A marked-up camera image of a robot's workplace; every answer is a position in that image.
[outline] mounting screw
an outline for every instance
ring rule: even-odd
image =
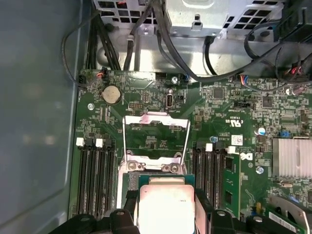
[[[253,217],[254,221],[258,222],[258,223],[262,223],[262,218],[255,216]]]
[[[219,216],[225,216],[225,212],[224,212],[224,211],[218,211],[217,214],[218,214]]]
[[[263,167],[257,167],[257,168],[255,169],[255,171],[256,171],[258,174],[264,173]]]
[[[129,162],[129,164],[128,164],[129,170],[135,170],[136,168],[137,168],[137,166],[136,166],[135,162]]]
[[[171,78],[171,82],[172,82],[172,84],[177,84],[178,78],[177,77],[172,77]]]
[[[177,172],[178,171],[178,167],[175,166],[175,165],[171,166],[171,171],[172,172]]]
[[[94,110],[94,104],[93,104],[93,103],[89,103],[89,104],[88,104],[88,109],[89,109],[90,111]]]

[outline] motherboard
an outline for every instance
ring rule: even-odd
[[[80,79],[98,73],[82,70]],[[250,77],[249,85],[278,83]],[[78,93],[70,217],[123,207],[141,174],[193,174],[214,208],[241,220],[266,214],[271,195],[312,208],[312,89],[295,88],[267,94],[238,78],[208,85],[105,71]]]

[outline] heatsink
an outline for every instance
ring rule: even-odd
[[[312,178],[312,140],[273,139],[273,176]]]

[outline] label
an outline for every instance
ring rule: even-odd
[[[271,212],[269,212],[269,218],[272,219],[273,221],[275,221],[276,223],[284,226],[285,228],[291,230],[292,232],[297,233],[297,230],[293,225],[289,224],[288,222],[285,222],[283,219],[274,215]]]
[[[254,158],[254,156],[253,156],[253,154],[252,154],[252,153],[247,153],[247,154],[245,154],[245,153],[241,153],[241,154],[240,154],[240,159],[241,159],[241,160],[248,160],[248,161],[252,161],[252,160],[253,160],[253,158]]]
[[[243,145],[243,135],[232,135],[231,136],[231,145]]]

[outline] chip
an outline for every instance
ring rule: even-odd
[[[312,190],[308,191],[308,203],[312,203]]]
[[[234,165],[233,165],[233,159],[232,158],[230,158],[230,157],[225,158],[225,168],[233,171]]]
[[[273,106],[273,98],[272,97],[263,97],[262,106],[271,108]]]
[[[225,191],[224,200],[226,203],[232,204],[232,194],[228,191]]]
[[[214,88],[214,98],[215,99],[223,99],[223,89],[222,88]]]

